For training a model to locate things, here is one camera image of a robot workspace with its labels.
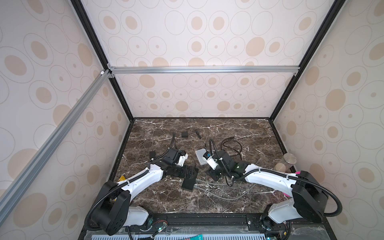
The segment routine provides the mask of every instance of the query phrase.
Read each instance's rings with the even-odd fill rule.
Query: wallpaper
[[[117,74],[134,117],[269,117],[293,73]]]
[[[0,196],[100,71],[66,0],[1,2]]]
[[[0,228],[1,240],[77,240],[128,129],[109,81]]]
[[[297,168],[340,198],[339,240],[384,236],[383,63],[384,0],[349,1],[275,121]]]
[[[298,65],[333,0],[82,0],[112,66]]]

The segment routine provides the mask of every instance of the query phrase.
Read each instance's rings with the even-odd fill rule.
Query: gray cable
[[[207,184],[212,184],[212,185],[218,185],[218,186],[224,186],[224,185],[226,185],[226,183],[214,183],[214,182],[206,182],[206,181],[203,181],[203,180],[201,180],[201,179],[198,179],[198,178],[196,178],[196,181],[198,181],[198,182],[204,182],[204,183],[207,183]]]
[[[205,190],[205,189],[203,189],[203,188],[201,188],[201,187],[198,187],[198,186],[196,186],[196,185],[195,185],[194,187],[197,188],[197,189],[199,189],[199,190],[202,190],[202,191],[204,191],[204,192],[208,192],[208,193],[212,194],[213,196],[218,197],[218,198],[220,198],[220,199],[233,201],[233,200],[237,200],[237,199],[241,198],[242,196],[244,196],[245,194],[247,194],[247,193],[248,193],[248,192],[249,192],[255,185],[256,185],[256,183],[255,183],[254,185],[252,185],[247,191],[245,191],[241,196],[238,196],[238,197],[236,197],[236,198],[232,198],[232,199],[230,199],[230,198],[225,198],[225,197],[220,197],[219,195],[216,195],[216,194],[214,194],[214,193],[211,193],[210,191]]]

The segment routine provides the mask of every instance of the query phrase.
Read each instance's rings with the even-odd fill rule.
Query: glass jar
[[[296,157],[292,153],[286,153],[273,167],[275,171],[287,172],[287,170],[297,163]]]

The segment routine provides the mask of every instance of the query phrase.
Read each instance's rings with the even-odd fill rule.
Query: jar lid
[[[286,153],[286,154],[284,154],[283,157],[284,157],[284,160],[289,164],[296,164],[297,163],[297,159],[292,153]]]

